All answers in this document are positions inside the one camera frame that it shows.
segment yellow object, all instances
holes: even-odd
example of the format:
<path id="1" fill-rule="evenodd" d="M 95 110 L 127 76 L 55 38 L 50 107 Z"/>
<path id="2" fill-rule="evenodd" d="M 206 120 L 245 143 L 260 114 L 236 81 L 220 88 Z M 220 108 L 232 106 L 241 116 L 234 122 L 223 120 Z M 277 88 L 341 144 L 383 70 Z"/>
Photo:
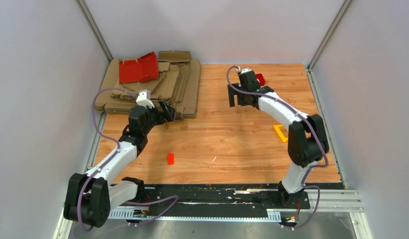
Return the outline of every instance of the yellow object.
<path id="1" fill-rule="evenodd" d="M 273 129 L 278 134 L 279 139 L 281 139 L 282 143 L 285 143 L 288 141 L 288 138 L 284 136 L 284 133 L 282 133 L 281 127 L 283 127 L 282 124 L 277 124 L 273 126 Z"/>

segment flattened cardboard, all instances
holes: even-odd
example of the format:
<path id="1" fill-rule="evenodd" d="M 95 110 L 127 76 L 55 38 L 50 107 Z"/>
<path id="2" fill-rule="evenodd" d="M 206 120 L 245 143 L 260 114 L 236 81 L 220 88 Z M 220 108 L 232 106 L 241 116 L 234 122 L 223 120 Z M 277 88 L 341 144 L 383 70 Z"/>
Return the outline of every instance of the flattened cardboard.
<path id="1" fill-rule="evenodd" d="M 118 80 L 118 64 L 119 64 L 119 59 L 114 58 L 111 63 L 108 66 L 108 70 L 106 71 L 105 77 L 103 78 L 103 82 L 101 85 L 101 90 L 113 87 L 115 85 L 115 82 Z M 135 106 L 135 103 L 130 103 L 130 102 L 121 102 L 119 100 L 111 98 L 112 92 L 111 91 L 105 91 L 102 94 L 98 96 L 95 102 L 95 109 L 99 112 L 103 112 L 105 110 L 105 107 L 107 104 L 120 104 L 121 106 L 124 106 L 125 108 L 132 108 Z"/>
<path id="2" fill-rule="evenodd" d="M 177 92 L 177 98 L 176 98 L 177 102 L 183 101 L 184 93 L 186 91 L 186 86 L 187 86 L 187 80 L 190 74 L 190 68 L 187 65 L 181 67 L 180 69 L 183 72 L 183 77 L 181 78 L 180 87 Z"/>
<path id="3" fill-rule="evenodd" d="M 115 83 L 115 87 L 124 87 L 127 90 L 133 92 L 134 94 L 137 94 L 139 93 L 139 91 L 144 90 L 144 89 L 148 89 L 150 92 L 152 92 L 159 85 L 159 83 L 165 78 L 165 75 L 166 75 L 165 72 L 160 72 L 158 79 L 151 80 L 145 83 L 134 82 L 134 83 L 122 83 L 121 84 L 119 81 L 117 81 Z M 112 94 L 128 95 L 127 93 L 121 92 L 121 91 L 112 91 Z"/>
<path id="4" fill-rule="evenodd" d="M 106 72 L 105 78 L 103 80 L 101 90 L 109 87 L 115 86 L 115 82 L 118 81 L 118 63 L 119 60 L 113 59 L 108 67 L 108 71 Z M 184 66 L 189 68 L 189 72 L 186 73 Z M 178 72 L 177 74 L 171 73 L 169 83 L 166 83 L 166 79 L 163 79 L 161 83 L 156 88 L 158 93 L 162 93 L 163 95 L 158 95 L 159 97 L 153 98 L 152 93 L 152 102 L 156 105 L 159 109 L 160 106 L 158 104 L 158 98 L 165 100 L 167 103 L 170 103 L 171 100 L 177 99 L 178 96 L 182 94 L 182 87 L 183 87 L 183 79 L 184 75 L 188 75 L 184 90 L 183 99 L 181 101 L 174 100 L 172 106 L 176 107 L 176 119 L 182 120 L 183 118 L 194 118 L 197 112 L 197 94 L 198 94 L 198 86 L 200 80 L 200 62 L 198 60 L 192 60 L 188 64 L 181 63 L 181 62 L 174 62 L 171 63 L 171 69 Z M 170 90 L 167 89 L 166 86 L 173 85 L 174 87 Z M 130 101 L 133 99 L 127 99 L 125 97 L 120 98 L 119 96 L 116 98 L 115 95 L 111 93 L 111 91 L 107 91 L 102 93 L 98 100 L 96 101 L 95 108 L 97 111 L 105 110 L 107 114 L 128 114 L 130 109 L 136 105 L 135 102 Z"/>
<path id="5" fill-rule="evenodd" d="M 185 95 L 183 101 L 177 103 L 177 108 L 184 107 L 183 115 L 185 118 L 196 116 L 200 69 L 199 60 L 190 61 L 190 73 L 187 80 Z"/>
<path id="6" fill-rule="evenodd" d="M 170 65 L 165 81 L 162 81 L 155 90 L 152 92 L 151 98 L 156 99 L 169 99 L 172 96 L 174 87 L 179 74 L 178 66 Z"/>
<path id="7" fill-rule="evenodd" d="M 159 62 L 189 62 L 190 51 L 160 51 Z"/>
<path id="8" fill-rule="evenodd" d="M 169 62 L 158 62 L 159 72 L 164 72 L 169 70 Z"/>

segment metal floor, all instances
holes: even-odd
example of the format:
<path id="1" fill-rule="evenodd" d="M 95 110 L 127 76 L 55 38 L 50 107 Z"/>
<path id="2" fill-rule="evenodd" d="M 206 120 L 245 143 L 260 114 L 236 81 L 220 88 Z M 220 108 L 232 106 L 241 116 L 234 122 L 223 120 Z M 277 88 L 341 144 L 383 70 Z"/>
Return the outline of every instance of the metal floor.
<path id="1" fill-rule="evenodd" d="M 310 213 L 301 212 L 300 222 L 305 222 L 309 216 Z M 76 226 L 74 235 L 77 239 L 357 238 L 349 213 L 319 212 L 309 225 L 296 231 L 282 229 L 278 223 L 155 221 L 137 228 L 122 227 L 104 234 L 123 224 L 126 224 L 125 220 L 109 219 L 101 228 L 95 228 L 90 233 Z"/>

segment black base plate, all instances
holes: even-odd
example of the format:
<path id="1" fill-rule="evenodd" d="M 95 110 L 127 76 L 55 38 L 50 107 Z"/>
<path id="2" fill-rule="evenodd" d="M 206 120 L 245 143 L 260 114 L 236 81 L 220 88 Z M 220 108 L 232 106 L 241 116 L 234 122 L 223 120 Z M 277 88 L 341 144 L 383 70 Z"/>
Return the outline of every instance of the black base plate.
<path id="1" fill-rule="evenodd" d="M 322 189 L 344 189 L 342 183 L 316 185 Z M 165 216 L 261 218 L 267 216 L 266 209 L 297 209 L 295 203 L 283 207 L 278 202 L 278 184 L 145 184 L 145 187 L 146 196 L 149 196 L 150 201 L 172 195 L 179 196 L 178 202 L 165 213 Z M 258 190 L 246 194 L 235 193 L 235 191 L 247 191 L 247 189 Z M 152 205 L 148 215 L 158 215 L 171 202 L 172 200 Z M 299 202 L 301 209 L 310 208 L 306 192 Z"/>

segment wire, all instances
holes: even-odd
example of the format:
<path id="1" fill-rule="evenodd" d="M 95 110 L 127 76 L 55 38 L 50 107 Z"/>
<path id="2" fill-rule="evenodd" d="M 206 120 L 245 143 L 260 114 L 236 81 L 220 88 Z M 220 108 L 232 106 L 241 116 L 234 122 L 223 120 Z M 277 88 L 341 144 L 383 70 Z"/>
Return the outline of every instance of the wire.
<path id="1" fill-rule="evenodd" d="M 121 145 L 119 144 L 118 140 L 116 140 L 115 138 L 112 138 L 112 137 L 110 137 L 110 136 L 104 135 L 104 134 L 99 130 L 99 127 L 98 127 L 98 125 L 97 125 L 97 123 L 96 123 L 96 117 L 95 117 L 95 102 L 96 102 L 96 99 L 97 99 L 98 96 L 99 96 L 100 94 L 102 94 L 103 92 L 105 92 L 105 91 L 110 91 L 110 90 L 123 91 L 123 92 L 126 92 L 127 94 L 129 94 L 130 96 L 133 96 L 134 98 L 137 97 L 136 94 L 133 94 L 132 92 L 130 92 L 130 91 L 126 90 L 126 89 L 112 87 L 112 88 L 106 88 L 106 89 L 103 89 L 103 90 L 99 91 L 99 92 L 95 95 L 95 97 L 94 97 L 94 99 L 93 99 L 93 103 L 92 103 L 92 117 L 93 117 L 93 125 L 95 126 L 96 132 L 97 132 L 101 137 L 104 137 L 104 138 L 106 138 L 106 139 L 110 139 L 110 140 L 114 141 L 114 142 L 116 143 L 117 150 L 116 150 L 102 165 L 100 165 L 100 166 L 98 167 L 98 169 L 96 169 L 96 170 L 87 178 L 86 182 L 83 184 L 83 186 L 82 186 L 82 188 L 81 188 L 81 190 L 80 190 L 79 198 L 78 198 L 78 200 L 77 200 L 77 221 L 79 222 L 81 228 L 82 228 L 85 232 L 90 232 L 90 231 L 92 230 L 93 226 L 90 226 L 90 228 L 87 229 L 87 228 L 85 227 L 85 225 L 83 224 L 82 212 L 81 212 L 81 210 L 82 210 L 82 197 L 83 197 L 83 193 L 84 193 L 84 191 L 86 190 L 86 187 L 87 187 L 87 185 L 89 184 L 89 182 L 92 180 L 92 178 L 93 178 L 97 173 L 99 173 L 99 170 L 101 170 L 102 168 L 104 168 L 104 167 L 116 156 L 116 154 L 119 152 L 119 149 L 121 148 Z"/>
<path id="2" fill-rule="evenodd" d="M 95 170 L 95 171 L 87 178 L 86 182 L 83 184 L 83 186 L 82 186 L 82 188 L 81 188 L 81 190 L 80 190 L 79 198 L 78 198 L 78 200 L 77 200 L 77 220 L 78 220 L 79 225 L 80 225 L 80 227 L 82 228 L 82 230 L 84 230 L 84 231 L 87 232 L 87 233 L 92 230 L 93 226 L 90 226 L 90 228 L 87 229 L 87 228 L 84 226 L 84 224 L 83 224 L 83 219 L 82 219 L 82 215 L 81 215 L 81 203 L 82 203 L 83 193 L 84 193 L 84 191 L 86 190 L 86 187 L 87 187 L 88 183 L 92 180 L 92 178 L 99 172 L 100 169 L 104 168 L 104 167 L 116 156 L 116 154 L 119 152 L 119 150 L 120 150 L 120 148 L 121 148 L 121 145 L 119 144 L 119 141 L 116 140 L 116 139 L 113 138 L 113 137 L 104 135 L 104 134 L 101 132 L 101 130 L 99 129 L 97 123 L 96 123 L 96 117 L 95 117 L 95 102 L 96 102 L 96 100 L 98 99 L 98 96 L 99 96 L 100 94 L 102 94 L 102 93 L 105 92 L 105 91 L 110 91 L 110 90 L 123 91 L 123 92 L 126 92 L 127 94 L 129 94 L 130 96 L 132 96 L 132 97 L 134 97 L 134 98 L 137 97 L 137 94 L 133 94 L 132 92 L 130 92 L 130 91 L 126 90 L 126 89 L 111 87 L 111 88 L 106 88 L 106 89 L 100 90 L 100 91 L 95 95 L 95 97 L 94 97 L 94 99 L 93 99 L 93 103 L 92 103 L 92 118 L 93 118 L 93 125 L 94 125 L 94 127 L 95 127 L 95 130 L 96 130 L 96 132 L 97 132 L 101 137 L 104 137 L 104 138 L 106 138 L 106 139 L 109 139 L 109 140 L 114 141 L 114 142 L 116 143 L 117 150 L 116 150 L 101 166 L 99 166 L 97 170 Z M 174 202 L 173 202 L 172 204 L 170 204 L 162 213 L 160 213 L 158 216 L 152 218 L 152 219 L 149 220 L 147 223 L 139 223 L 139 224 L 136 224 L 136 225 L 137 225 L 137 226 L 140 226 L 140 225 L 148 224 L 148 223 L 150 223 L 150 222 L 156 220 L 158 217 L 162 216 L 165 212 L 167 212 L 167 211 L 178 201 L 178 196 L 177 196 L 177 195 L 174 195 L 174 196 L 171 196 L 171 197 L 164 198 L 164 199 L 162 199 L 162 200 L 158 200 L 158 201 L 155 201 L 155 202 L 149 202 L 149 203 L 144 204 L 144 205 L 152 205 L 152 204 L 156 204 L 156 203 L 160 203 L 160 202 L 164 202 L 164 201 L 170 200 L 170 199 L 172 199 L 172 198 L 175 198 Z M 72 229 L 71 229 L 71 236 L 72 236 L 73 238 L 75 238 L 75 237 L 74 237 L 74 227 L 72 227 Z"/>
<path id="3" fill-rule="evenodd" d="M 292 216 L 292 217 L 290 217 L 289 219 L 292 219 L 292 218 L 297 218 L 297 220 L 296 220 L 296 222 L 298 222 L 298 220 L 299 220 L 299 218 L 300 218 L 300 202 L 299 201 L 297 201 L 297 213 L 294 215 L 294 216 Z"/>
<path id="4" fill-rule="evenodd" d="M 311 170 L 312 170 L 313 168 L 316 168 L 316 167 L 325 168 L 325 167 L 327 167 L 327 166 L 329 165 L 329 162 L 327 161 L 327 155 L 326 155 L 326 153 L 324 152 L 323 146 L 322 146 L 322 144 L 320 143 L 320 140 L 319 140 L 319 138 L 317 137 L 317 134 L 316 134 L 316 132 L 314 131 L 314 128 L 311 126 L 310 122 L 308 122 L 308 120 L 307 120 L 304 116 L 302 116 L 301 114 L 299 114 L 290 104 L 284 102 L 284 101 L 281 100 L 281 99 L 277 99 L 277 98 L 275 98 L 275 97 L 273 97 L 273 96 L 265 95 L 265 94 L 263 94 L 263 93 L 258 93 L 258 92 L 247 92 L 247 91 L 243 91 L 243 90 L 241 90 L 241 89 L 238 89 L 238 88 L 234 87 L 234 86 L 231 84 L 230 80 L 229 80 L 229 72 L 230 72 L 233 68 L 236 68 L 237 70 L 240 69 L 238 66 L 231 66 L 230 68 L 228 68 L 228 71 L 226 72 L 226 81 L 228 82 L 228 85 L 229 85 L 233 90 L 235 90 L 236 92 L 245 94 L 245 95 L 267 97 L 267 98 L 270 98 L 271 100 L 274 100 L 275 102 L 279 102 L 280 104 L 282 104 L 283 106 L 285 106 L 286 108 L 288 108 L 293 114 L 297 115 L 301 120 L 304 121 L 304 123 L 307 124 L 307 126 L 309 127 L 309 129 L 310 129 L 310 131 L 311 131 L 311 134 L 313 135 L 313 137 L 314 137 L 314 139 L 315 139 L 315 141 L 316 141 L 316 143 L 317 143 L 317 145 L 318 145 L 318 147 L 319 147 L 319 150 L 320 150 L 320 152 L 321 152 L 321 154 L 322 154 L 322 156 L 323 156 L 323 158 L 324 158 L 324 162 L 325 162 L 324 165 L 319 165 L 319 164 L 317 164 L 317 165 L 310 166 L 310 167 L 308 168 L 307 172 L 305 173 L 303 179 L 301 180 L 301 184 L 302 184 L 302 186 L 303 186 L 304 188 L 317 188 L 317 201 L 316 201 L 316 205 L 314 206 L 313 213 L 311 214 L 309 220 L 307 220 L 304 224 L 302 224 L 301 226 L 298 226 L 298 227 L 294 227 L 294 228 L 292 228 L 292 227 L 287 227 L 287 228 L 290 228 L 291 230 L 300 229 L 300 228 L 304 227 L 305 225 L 307 225 L 307 224 L 314 218 L 314 215 L 316 214 L 317 207 L 318 207 L 319 201 L 320 201 L 320 188 L 319 188 L 318 186 L 316 186 L 316 185 L 306 186 L 306 185 L 305 185 L 305 182 L 306 182 L 307 176 L 310 174 L 310 172 L 311 172 Z"/>
<path id="5" fill-rule="evenodd" d="M 135 227 L 137 227 L 137 226 L 142 226 L 142 225 L 149 224 L 149 223 L 155 221 L 156 219 L 160 218 L 160 217 L 161 217 L 163 214 L 165 214 L 171 207 L 173 207 L 173 206 L 175 205 L 175 203 L 178 201 L 179 197 L 178 197 L 178 195 L 174 195 L 174 196 L 170 196 L 170 197 L 167 197 L 167 198 L 158 200 L 158 201 L 148 202 L 148 203 L 133 203 L 133 202 L 128 202 L 128 201 L 125 202 L 124 204 L 131 204 L 131 205 L 138 205 L 138 206 L 150 206 L 150 205 L 153 205 L 153 204 L 158 204 L 158 203 L 162 203 L 162 202 L 168 201 L 168 200 L 170 200 L 170 199 L 174 199 L 174 201 L 173 201 L 165 210 L 163 210 L 160 214 L 158 214 L 158 215 L 155 216 L 154 218 L 152 218 L 152 219 L 150 219 L 150 220 L 148 220 L 148 221 L 145 221 L 145 222 L 141 221 L 141 223 L 129 223 L 129 224 L 122 224 L 122 225 L 116 226 L 116 227 L 110 229 L 109 231 L 107 231 L 107 232 L 105 232 L 105 233 L 99 235 L 99 236 L 96 237 L 96 238 L 101 238 L 101 237 L 103 237 L 103 236 L 109 234 L 110 232 L 115 231 L 115 230 L 120 229 L 120 228 L 123 228 L 123 227 L 128 227 L 128 226 L 131 226 L 131 225 L 134 225 Z M 74 225 L 74 226 L 71 228 L 71 238 L 72 238 L 72 239 L 76 239 L 76 237 L 74 236 L 74 229 L 75 229 L 76 226 L 77 226 L 77 224 Z"/>

